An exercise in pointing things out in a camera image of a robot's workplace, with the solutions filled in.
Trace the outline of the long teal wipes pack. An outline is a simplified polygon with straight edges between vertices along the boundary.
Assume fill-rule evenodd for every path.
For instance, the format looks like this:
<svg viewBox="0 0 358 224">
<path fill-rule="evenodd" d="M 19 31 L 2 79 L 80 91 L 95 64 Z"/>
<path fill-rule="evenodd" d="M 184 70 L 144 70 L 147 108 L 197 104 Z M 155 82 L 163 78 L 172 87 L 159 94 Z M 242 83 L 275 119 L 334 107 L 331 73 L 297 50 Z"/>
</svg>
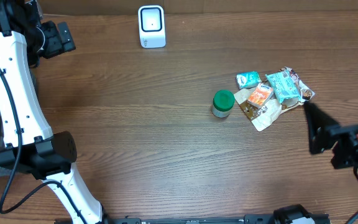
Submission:
<svg viewBox="0 0 358 224">
<path fill-rule="evenodd" d="M 281 71 L 266 75 L 267 81 L 270 83 L 279 103 L 285 100 L 296 98 L 301 100 L 300 92 L 294 84 L 288 71 Z"/>
</svg>

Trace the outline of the brown white snack bag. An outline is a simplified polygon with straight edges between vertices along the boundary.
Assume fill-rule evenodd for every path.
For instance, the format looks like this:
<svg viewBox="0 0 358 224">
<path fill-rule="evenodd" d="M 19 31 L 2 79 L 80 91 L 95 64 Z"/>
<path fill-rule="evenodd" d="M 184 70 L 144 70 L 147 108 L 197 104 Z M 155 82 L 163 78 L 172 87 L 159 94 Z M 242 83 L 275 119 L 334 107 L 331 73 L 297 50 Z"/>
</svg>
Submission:
<svg viewBox="0 0 358 224">
<path fill-rule="evenodd" d="M 281 114 L 296 108 L 297 106 L 303 105 L 315 96 L 315 92 L 302 82 L 294 69 L 283 67 L 278 72 L 281 71 L 288 71 L 290 73 L 294 84 L 300 92 L 300 101 L 293 98 L 285 100 L 283 103 L 279 103 L 275 93 L 273 93 L 272 97 L 263 105 L 263 107 L 258 109 L 247 102 L 248 97 L 256 89 L 256 86 L 253 88 L 239 89 L 239 91 L 234 94 L 235 101 L 258 131 L 263 131 L 268 128 Z M 265 80 L 261 79 L 261 81 L 262 84 L 271 86 L 266 77 Z"/>
</svg>

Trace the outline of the orange tissue pack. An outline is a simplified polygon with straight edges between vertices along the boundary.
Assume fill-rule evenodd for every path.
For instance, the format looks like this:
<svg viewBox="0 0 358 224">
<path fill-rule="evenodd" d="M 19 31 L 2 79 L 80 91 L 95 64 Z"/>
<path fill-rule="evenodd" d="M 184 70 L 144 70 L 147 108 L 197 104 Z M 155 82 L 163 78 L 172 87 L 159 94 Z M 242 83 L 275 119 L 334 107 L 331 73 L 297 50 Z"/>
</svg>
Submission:
<svg viewBox="0 0 358 224">
<path fill-rule="evenodd" d="M 248 97 L 248 104 L 260 109 L 272 97 L 273 88 L 271 86 L 259 83 L 256 89 Z"/>
</svg>

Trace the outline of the teal tissue pack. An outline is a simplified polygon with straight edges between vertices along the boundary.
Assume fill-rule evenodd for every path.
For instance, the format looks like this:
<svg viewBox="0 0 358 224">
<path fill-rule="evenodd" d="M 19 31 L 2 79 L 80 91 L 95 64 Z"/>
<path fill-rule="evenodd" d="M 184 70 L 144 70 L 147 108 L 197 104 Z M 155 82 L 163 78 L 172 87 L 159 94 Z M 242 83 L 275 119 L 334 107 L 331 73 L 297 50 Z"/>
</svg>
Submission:
<svg viewBox="0 0 358 224">
<path fill-rule="evenodd" d="M 243 88 L 253 88 L 261 83 L 261 79 L 259 77 L 258 72 L 245 72 L 236 75 L 236 82 L 239 89 Z"/>
</svg>

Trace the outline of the green capped plastic bottle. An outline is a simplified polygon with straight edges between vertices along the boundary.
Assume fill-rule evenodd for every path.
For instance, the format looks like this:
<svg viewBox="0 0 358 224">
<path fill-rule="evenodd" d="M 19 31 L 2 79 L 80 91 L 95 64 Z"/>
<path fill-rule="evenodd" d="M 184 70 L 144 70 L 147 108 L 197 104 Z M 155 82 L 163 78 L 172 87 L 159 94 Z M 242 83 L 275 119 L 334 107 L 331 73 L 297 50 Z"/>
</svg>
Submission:
<svg viewBox="0 0 358 224">
<path fill-rule="evenodd" d="M 213 97 L 211 112 L 218 118 L 229 116 L 234 106 L 235 98 L 229 90 L 219 90 Z"/>
</svg>

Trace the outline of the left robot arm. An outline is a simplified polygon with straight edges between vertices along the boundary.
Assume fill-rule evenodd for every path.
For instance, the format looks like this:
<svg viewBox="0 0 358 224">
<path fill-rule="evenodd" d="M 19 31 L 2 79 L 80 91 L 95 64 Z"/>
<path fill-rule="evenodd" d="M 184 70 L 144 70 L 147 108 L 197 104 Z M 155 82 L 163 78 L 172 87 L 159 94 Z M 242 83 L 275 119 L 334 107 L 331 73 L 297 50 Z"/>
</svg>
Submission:
<svg viewBox="0 0 358 224">
<path fill-rule="evenodd" d="M 50 187 L 72 223 L 107 223 L 77 165 L 75 140 L 54 133 L 40 107 L 30 69 L 41 58 L 75 50 L 65 22 L 43 21 L 37 1 L 0 0 L 0 115 L 4 149 L 0 167 L 31 174 Z"/>
</svg>

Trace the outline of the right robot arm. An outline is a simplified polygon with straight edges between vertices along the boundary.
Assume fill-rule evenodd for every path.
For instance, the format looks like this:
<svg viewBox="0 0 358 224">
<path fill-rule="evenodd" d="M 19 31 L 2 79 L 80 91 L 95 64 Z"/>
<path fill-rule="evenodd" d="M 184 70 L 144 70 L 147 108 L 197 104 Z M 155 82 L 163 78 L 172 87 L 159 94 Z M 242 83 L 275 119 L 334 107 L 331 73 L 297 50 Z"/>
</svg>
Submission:
<svg viewBox="0 0 358 224">
<path fill-rule="evenodd" d="M 335 169 L 353 168 L 358 181 L 358 124 L 341 126 L 335 119 L 318 108 L 314 103 L 304 104 L 308 124 L 310 154 L 332 150 L 331 164 Z M 354 223 L 358 211 L 345 223 Z M 268 223 L 327 223 L 327 215 L 313 215 L 301 205 L 280 208 L 273 212 Z"/>
</svg>

